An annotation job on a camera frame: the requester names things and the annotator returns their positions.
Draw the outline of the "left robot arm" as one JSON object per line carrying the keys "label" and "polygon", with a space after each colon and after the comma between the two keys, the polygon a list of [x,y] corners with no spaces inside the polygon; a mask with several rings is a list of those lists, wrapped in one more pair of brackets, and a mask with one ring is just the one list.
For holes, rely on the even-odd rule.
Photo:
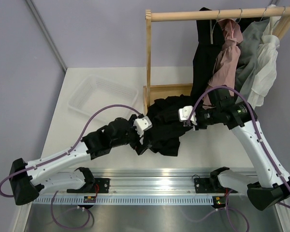
{"label": "left robot arm", "polygon": [[145,132],[152,122],[144,115],[132,115],[130,119],[116,118],[94,132],[81,137],[69,150],[44,159],[13,161],[9,182],[16,205],[24,205],[37,199],[40,194],[57,190],[68,193],[87,193],[94,189],[95,179],[88,168],[79,167],[64,175],[61,171],[73,165],[91,161],[110,153],[112,148],[130,145],[138,155],[144,153]]}

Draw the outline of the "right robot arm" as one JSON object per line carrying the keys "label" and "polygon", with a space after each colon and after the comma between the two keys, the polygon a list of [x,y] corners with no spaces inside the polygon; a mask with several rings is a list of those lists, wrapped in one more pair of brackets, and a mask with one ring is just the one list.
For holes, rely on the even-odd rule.
{"label": "right robot arm", "polygon": [[218,168],[210,173],[211,189],[225,188],[244,194],[260,211],[290,197],[290,173],[275,156],[247,100],[227,86],[210,88],[201,96],[208,96],[212,107],[200,109],[198,99],[194,106],[179,109],[179,120],[194,130],[219,123],[227,126],[243,146],[257,174],[249,177],[227,167]]}

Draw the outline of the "black pleated skirt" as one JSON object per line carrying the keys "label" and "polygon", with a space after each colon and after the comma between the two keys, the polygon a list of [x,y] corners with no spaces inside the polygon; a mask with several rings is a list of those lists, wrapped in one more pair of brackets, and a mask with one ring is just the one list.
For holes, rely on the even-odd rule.
{"label": "black pleated skirt", "polygon": [[180,95],[165,99],[156,99],[147,111],[152,128],[145,132],[145,139],[150,142],[150,150],[164,156],[176,157],[180,147],[179,137],[193,129],[179,121],[178,110],[193,105],[192,97]]}

